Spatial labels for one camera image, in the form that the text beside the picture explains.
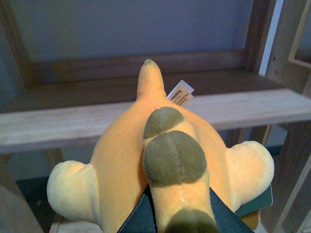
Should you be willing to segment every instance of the plush toy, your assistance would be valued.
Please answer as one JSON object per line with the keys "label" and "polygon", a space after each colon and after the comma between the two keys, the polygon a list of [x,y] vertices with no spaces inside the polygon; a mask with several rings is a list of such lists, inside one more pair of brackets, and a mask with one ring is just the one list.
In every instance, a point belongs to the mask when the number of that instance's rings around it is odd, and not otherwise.
{"label": "plush toy", "polygon": [[105,130],[89,164],[53,169],[48,199],[64,217],[116,233],[149,182],[158,232],[218,232],[209,187],[234,212],[260,195],[273,173],[261,144],[228,149],[204,119],[167,100],[158,66],[146,60],[136,102]]}

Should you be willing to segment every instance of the wooden post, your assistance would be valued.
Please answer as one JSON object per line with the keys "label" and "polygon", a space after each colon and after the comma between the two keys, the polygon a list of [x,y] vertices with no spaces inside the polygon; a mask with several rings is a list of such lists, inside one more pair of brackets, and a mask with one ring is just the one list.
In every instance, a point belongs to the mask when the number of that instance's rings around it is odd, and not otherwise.
{"label": "wooden post", "polygon": [[[64,161],[62,152],[60,149],[49,149],[45,150],[45,158],[47,159],[50,167],[53,169],[57,164]],[[58,213],[55,214],[53,223],[50,228],[50,233],[57,233],[60,227],[62,216]]]}
{"label": "wooden post", "polygon": [[260,213],[268,232],[277,232],[282,227],[311,166],[311,121],[292,123],[288,127],[281,154],[274,157],[274,202]]}
{"label": "wooden post", "polygon": [[253,127],[249,140],[259,142],[263,146],[266,146],[271,129],[272,125]]}
{"label": "wooden post", "polygon": [[226,146],[231,148],[236,144],[242,143],[245,138],[245,133],[246,129],[229,130]]}
{"label": "wooden post", "polygon": [[43,233],[2,159],[0,159],[0,225],[6,233]]}
{"label": "wooden post", "polygon": [[45,158],[48,161],[50,167],[53,169],[57,164],[64,161],[60,149],[45,150]]}

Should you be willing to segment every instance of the plush tail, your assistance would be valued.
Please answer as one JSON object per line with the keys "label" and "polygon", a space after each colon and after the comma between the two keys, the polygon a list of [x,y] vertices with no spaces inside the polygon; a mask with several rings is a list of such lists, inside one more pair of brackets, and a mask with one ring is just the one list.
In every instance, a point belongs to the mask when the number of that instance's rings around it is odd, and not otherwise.
{"label": "plush tail", "polygon": [[137,99],[146,95],[150,98],[166,99],[161,71],[150,59],[144,62],[138,77]]}
{"label": "plush tail", "polygon": [[188,127],[182,127],[185,120],[178,110],[163,107],[150,115],[145,126],[143,167],[158,232],[217,233],[205,154],[187,134]]}

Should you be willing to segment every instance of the blue wall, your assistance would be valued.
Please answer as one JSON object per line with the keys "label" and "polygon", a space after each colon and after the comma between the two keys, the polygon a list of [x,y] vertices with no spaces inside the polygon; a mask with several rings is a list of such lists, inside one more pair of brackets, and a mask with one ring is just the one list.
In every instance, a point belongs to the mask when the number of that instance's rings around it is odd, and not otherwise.
{"label": "blue wall", "polygon": [[249,0],[10,0],[32,61],[243,49]]}

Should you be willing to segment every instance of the wooden plank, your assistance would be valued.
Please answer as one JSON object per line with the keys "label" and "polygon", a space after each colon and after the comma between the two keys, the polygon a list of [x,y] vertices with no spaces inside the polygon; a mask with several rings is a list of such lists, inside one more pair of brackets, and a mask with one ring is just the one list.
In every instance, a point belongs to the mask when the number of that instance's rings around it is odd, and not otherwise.
{"label": "wooden plank", "polygon": [[302,93],[304,96],[311,98],[311,73],[309,74],[308,80],[306,82],[305,88]]}
{"label": "wooden plank", "polygon": [[311,0],[306,0],[305,7],[303,9],[301,19],[300,19],[300,22],[298,24],[297,32],[296,32],[296,35],[294,38],[293,46],[292,46],[291,51],[290,51],[289,60],[295,59],[295,55],[296,55],[296,52],[297,52],[297,49],[298,49],[298,46],[300,43],[300,39],[301,39],[301,36],[303,34],[303,31],[304,31],[304,28],[305,28],[305,25],[306,25],[306,22],[308,19],[310,7],[311,7]]}
{"label": "wooden plank", "polygon": [[306,1],[284,0],[266,77],[282,83]]}
{"label": "wooden plank", "polygon": [[297,232],[311,209],[311,155],[296,183],[301,188],[282,224],[285,232]]}
{"label": "wooden plank", "polygon": [[225,142],[228,148],[233,147],[236,144],[242,143],[245,139],[246,128],[229,130],[228,138]]}
{"label": "wooden plank", "polygon": [[57,164],[64,161],[60,149],[45,150],[45,158],[48,161],[50,167],[53,169]]}
{"label": "wooden plank", "polygon": [[36,77],[29,66],[27,51],[8,0],[0,0],[0,24],[19,72],[23,77],[24,85],[26,88],[30,88],[36,83]]}
{"label": "wooden plank", "polygon": [[258,74],[276,0],[255,0],[245,43],[246,69]]}
{"label": "wooden plank", "polygon": [[[131,104],[0,114],[0,153],[95,143]],[[289,89],[198,96],[186,108],[220,131],[311,119],[311,100]]]}
{"label": "wooden plank", "polygon": [[12,175],[0,160],[0,225],[6,233],[43,233]]}
{"label": "wooden plank", "polygon": [[303,93],[311,68],[302,66],[296,60],[288,62],[284,70],[282,84],[298,93]]}
{"label": "wooden plank", "polygon": [[154,60],[162,74],[244,68],[243,50],[144,54],[34,63],[40,83],[112,79],[137,76],[146,59]]}
{"label": "wooden plank", "polygon": [[58,233],[62,219],[61,215],[55,214],[49,233]]}
{"label": "wooden plank", "polygon": [[266,146],[271,129],[272,125],[253,127],[249,140],[259,142],[263,146]]}
{"label": "wooden plank", "polygon": [[281,228],[308,174],[311,162],[310,141],[311,121],[289,124],[289,132],[281,154],[274,157],[275,176],[272,181],[274,202],[271,207],[261,211],[261,221],[268,232],[277,232]]}
{"label": "wooden plank", "polygon": [[[166,93],[170,93],[181,79],[194,88],[194,96],[281,88],[251,72],[227,70],[163,75]],[[3,112],[134,101],[137,83],[138,73],[110,80],[37,85],[4,106]]]}

